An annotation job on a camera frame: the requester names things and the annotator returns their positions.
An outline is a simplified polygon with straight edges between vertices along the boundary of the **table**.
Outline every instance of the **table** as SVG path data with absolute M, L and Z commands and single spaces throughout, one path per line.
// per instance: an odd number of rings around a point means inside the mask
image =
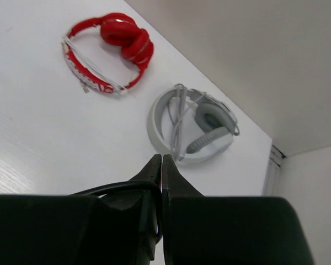
M 110 12 L 133 17 L 155 45 L 143 79 L 120 98 L 85 93 L 60 45 L 74 23 Z M 135 75 L 98 30 L 74 41 L 113 80 L 127 84 Z M 181 174 L 205 195 L 261 195 L 271 138 L 124 1 L 1 0 L 0 193 L 69 194 L 131 178 L 156 153 L 149 108 L 176 83 L 224 101 L 241 130 L 225 153 L 179 166 Z M 191 140 L 199 133 L 189 131 Z M 154 264 L 164 264 L 161 256 L 158 247 Z

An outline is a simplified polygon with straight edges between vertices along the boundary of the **black object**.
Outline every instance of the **black object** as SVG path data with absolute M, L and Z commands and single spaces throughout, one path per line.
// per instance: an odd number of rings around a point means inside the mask
M 205 197 L 163 157 L 166 265 L 310 265 L 298 217 L 283 198 Z
M 162 231 L 166 265 L 313 264 L 286 200 L 205 197 L 170 155 L 70 196 L 0 195 L 0 265 L 148 265 Z

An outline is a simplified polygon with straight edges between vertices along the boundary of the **red ear cup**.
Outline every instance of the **red ear cup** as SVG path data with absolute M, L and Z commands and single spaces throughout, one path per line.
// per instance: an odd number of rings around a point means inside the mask
M 111 13 L 102 18 L 100 35 L 108 44 L 121 46 L 124 59 L 139 68 L 146 68 L 153 54 L 153 43 L 145 29 L 122 13 Z

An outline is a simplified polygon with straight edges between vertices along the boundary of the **white cable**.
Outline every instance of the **white cable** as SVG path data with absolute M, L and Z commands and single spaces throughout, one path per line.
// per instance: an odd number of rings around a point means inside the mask
M 172 137 L 170 138 L 170 151 L 173 160 L 177 161 L 180 156 L 181 152 L 181 137 L 182 137 L 182 132 L 183 132 L 183 119 L 185 117 L 185 114 L 188 112 L 189 109 L 193 108 L 195 104 L 204 96 L 206 96 L 206 92 L 201 92 L 202 96 L 193 101 L 186 109 L 185 108 L 185 103 L 186 103 L 186 94 L 187 94 L 187 88 L 182 85 L 182 84 L 177 84 L 175 85 L 177 88 L 177 117 L 173 119 L 171 113 L 170 113 L 170 107 L 169 107 L 169 102 L 167 105 L 168 108 L 168 114 L 170 117 L 170 120 L 173 124 L 173 132 L 172 132 Z
M 68 45 L 71 50 L 80 58 L 84 64 L 89 67 L 90 69 L 93 70 L 93 72 L 103 81 L 109 83 L 119 94 L 127 91 L 127 89 L 124 86 L 119 85 L 118 83 L 114 82 L 113 80 L 107 78 L 106 76 L 103 75 L 102 71 L 100 68 L 92 62 L 89 58 L 84 56 L 82 52 L 72 43 L 71 39 L 68 38 L 67 36 L 64 36 L 63 38 L 64 43 Z

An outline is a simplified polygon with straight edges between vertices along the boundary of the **headphones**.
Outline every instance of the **headphones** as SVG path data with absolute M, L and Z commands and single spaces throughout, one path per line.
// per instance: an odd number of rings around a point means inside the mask
M 121 46 L 124 59 L 133 62 L 140 70 L 138 76 L 126 86 L 120 86 L 104 77 L 100 69 L 71 43 L 71 39 L 84 29 L 100 26 L 102 39 L 114 46 Z M 153 43 L 145 29 L 140 29 L 135 21 L 122 13 L 110 13 L 100 18 L 89 18 L 73 26 L 63 38 L 63 52 L 67 64 L 78 79 L 88 87 L 105 93 L 121 92 L 133 87 L 144 74 L 153 55 Z M 95 73 L 84 67 L 75 54 Z
M 169 109 L 173 98 L 177 100 L 176 118 L 172 117 Z M 192 103 L 185 109 L 187 98 Z M 196 105 L 195 122 L 205 134 L 187 146 L 185 153 L 181 153 L 182 119 Z M 162 116 L 166 108 L 173 124 L 170 144 L 165 141 L 162 133 Z M 198 163 L 224 152 L 232 144 L 233 136 L 239 135 L 237 124 L 236 116 L 224 103 L 204 92 L 188 90 L 182 84 L 177 84 L 153 103 L 148 114 L 147 132 L 152 145 L 161 154 L 170 153 L 175 161 Z

